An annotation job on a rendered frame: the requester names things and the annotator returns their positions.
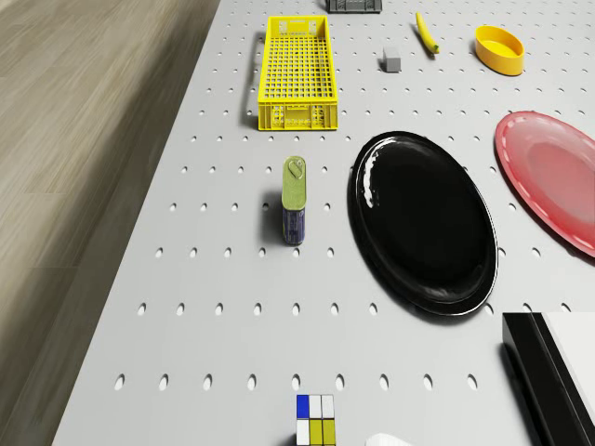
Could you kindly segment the black stove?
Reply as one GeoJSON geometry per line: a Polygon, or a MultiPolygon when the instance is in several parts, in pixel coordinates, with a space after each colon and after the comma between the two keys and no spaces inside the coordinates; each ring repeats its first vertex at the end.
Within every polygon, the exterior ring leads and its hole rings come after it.
{"type": "Polygon", "coordinates": [[[503,348],[546,446],[595,446],[595,312],[502,317],[503,348]]]}

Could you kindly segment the black plate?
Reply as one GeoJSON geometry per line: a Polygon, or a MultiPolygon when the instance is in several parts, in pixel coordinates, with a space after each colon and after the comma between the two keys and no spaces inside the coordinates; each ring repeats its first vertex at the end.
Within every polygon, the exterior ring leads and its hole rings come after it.
{"type": "Polygon", "coordinates": [[[362,256],[395,297],[447,317],[487,300],[493,219],[468,172],[435,142],[407,131],[368,140],[350,172],[348,208],[362,256]]]}

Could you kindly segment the puzzle cube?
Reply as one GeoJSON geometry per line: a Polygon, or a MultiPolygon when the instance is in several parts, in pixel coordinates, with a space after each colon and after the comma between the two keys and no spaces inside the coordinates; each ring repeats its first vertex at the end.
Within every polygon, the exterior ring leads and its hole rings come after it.
{"type": "Polygon", "coordinates": [[[296,419],[297,446],[337,446],[332,394],[298,394],[296,419]]]}

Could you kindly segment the flat-sided can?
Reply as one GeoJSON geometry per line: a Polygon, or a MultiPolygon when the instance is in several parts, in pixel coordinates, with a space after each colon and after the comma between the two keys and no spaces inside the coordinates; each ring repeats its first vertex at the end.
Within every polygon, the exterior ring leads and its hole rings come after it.
{"type": "Polygon", "coordinates": [[[305,239],[306,162],[300,156],[289,156],[283,165],[283,235],[290,245],[305,239]]]}

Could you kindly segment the yellow basket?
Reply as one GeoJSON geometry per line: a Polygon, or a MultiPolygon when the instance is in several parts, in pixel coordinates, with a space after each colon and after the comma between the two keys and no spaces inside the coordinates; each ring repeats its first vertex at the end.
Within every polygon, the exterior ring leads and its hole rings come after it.
{"type": "Polygon", "coordinates": [[[258,129],[337,129],[337,81],[328,17],[268,18],[258,86],[258,129]]]}

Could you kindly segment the banana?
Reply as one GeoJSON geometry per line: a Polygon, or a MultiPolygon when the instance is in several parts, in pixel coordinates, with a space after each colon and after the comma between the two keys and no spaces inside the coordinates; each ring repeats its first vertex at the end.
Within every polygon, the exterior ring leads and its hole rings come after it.
{"type": "Polygon", "coordinates": [[[424,47],[433,55],[440,53],[440,47],[431,36],[429,28],[420,12],[416,13],[416,26],[424,47]]]}

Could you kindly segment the dark grey basket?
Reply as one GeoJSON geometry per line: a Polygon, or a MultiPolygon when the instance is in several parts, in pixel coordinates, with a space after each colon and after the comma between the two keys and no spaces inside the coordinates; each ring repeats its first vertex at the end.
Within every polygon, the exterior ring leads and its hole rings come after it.
{"type": "Polygon", "coordinates": [[[382,11],[382,0],[325,0],[328,13],[376,14],[382,11]]]}

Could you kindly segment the yellow bowl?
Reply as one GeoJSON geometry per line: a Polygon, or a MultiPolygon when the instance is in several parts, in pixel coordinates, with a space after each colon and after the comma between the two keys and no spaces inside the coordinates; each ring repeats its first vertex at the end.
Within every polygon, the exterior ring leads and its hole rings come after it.
{"type": "Polygon", "coordinates": [[[505,29],[479,26],[475,30],[475,52],[480,61],[495,72],[508,76],[523,73],[524,46],[505,29]]]}

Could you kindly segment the red plate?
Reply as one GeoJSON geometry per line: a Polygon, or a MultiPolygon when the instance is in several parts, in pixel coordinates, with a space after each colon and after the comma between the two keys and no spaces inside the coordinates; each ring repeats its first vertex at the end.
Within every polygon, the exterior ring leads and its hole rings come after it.
{"type": "Polygon", "coordinates": [[[595,139],[559,119],[516,111],[496,125],[510,185],[551,230],[595,258],[595,139]]]}

